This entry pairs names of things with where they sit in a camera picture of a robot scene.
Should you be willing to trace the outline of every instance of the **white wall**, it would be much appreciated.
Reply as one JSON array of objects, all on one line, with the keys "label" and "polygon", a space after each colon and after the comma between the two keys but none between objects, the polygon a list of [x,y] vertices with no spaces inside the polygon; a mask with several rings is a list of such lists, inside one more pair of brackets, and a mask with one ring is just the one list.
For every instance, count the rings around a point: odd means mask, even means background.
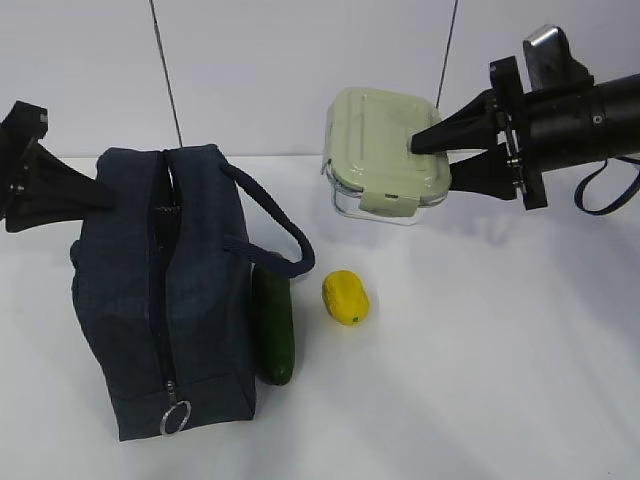
[{"label": "white wall", "polygon": [[573,56],[597,82],[640,73],[638,0],[461,0],[441,111],[451,114],[489,88],[489,62],[518,57],[529,88],[522,40],[545,23],[567,33]]},{"label": "white wall", "polygon": [[[435,100],[453,0],[156,0],[185,143],[319,153],[346,86]],[[637,0],[461,0],[442,111],[488,83],[545,22],[599,80],[640,72]],[[0,15],[0,116],[45,106],[61,156],[177,145],[147,0],[11,0]]]},{"label": "white wall", "polygon": [[11,0],[0,10],[0,116],[15,100],[49,109],[43,142],[61,156],[111,145],[175,145],[144,0]]}]

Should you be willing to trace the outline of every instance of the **navy blue bag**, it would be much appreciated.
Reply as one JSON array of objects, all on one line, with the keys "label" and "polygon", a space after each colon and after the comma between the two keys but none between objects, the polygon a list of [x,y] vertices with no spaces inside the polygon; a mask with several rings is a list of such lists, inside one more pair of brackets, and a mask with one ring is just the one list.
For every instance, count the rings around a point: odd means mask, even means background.
[{"label": "navy blue bag", "polygon": [[[309,241],[214,145],[110,149],[96,180],[116,206],[85,219],[72,293],[120,439],[252,419],[251,263],[295,277],[314,266]],[[236,184],[297,240],[300,261],[249,242]]]}]

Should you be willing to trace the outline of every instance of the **white surface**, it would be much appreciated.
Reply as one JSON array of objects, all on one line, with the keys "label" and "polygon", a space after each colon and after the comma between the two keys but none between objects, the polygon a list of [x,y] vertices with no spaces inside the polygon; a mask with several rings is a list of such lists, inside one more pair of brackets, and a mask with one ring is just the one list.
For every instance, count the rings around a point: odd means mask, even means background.
[{"label": "white surface", "polygon": [[511,55],[529,90],[522,41],[545,23],[565,30],[573,56],[597,82],[639,73],[639,19],[638,0],[462,0],[441,112],[448,116],[490,88],[489,63]]},{"label": "white surface", "polygon": [[434,100],[451,0],[156,0],[187,144],[322,152],[345,87]]},{"label": "white surface", "polygon": [[177,145],[147,1],[4,1],[0,32],[0,120],[47,108],[60,156]]},{"label": "white surface", "polygon": [[[253,422],[118,443],[71,306],[80,225],[2,234],[3,478],[638,478],[639,201],[580,213],[576,169],[550,177],[549,209],[452,194],[406,228],[334,213],[319,157],[233,162],[316,249],[317,267],[294,282],[292,383],[260,386]],[[635,172],[625,168],[596,191],[620,191]],[[295,256],[245,205],[252,239]],[[340,268],[360,273],[372,299],[355,328],[322,304],[321,282]]]}]

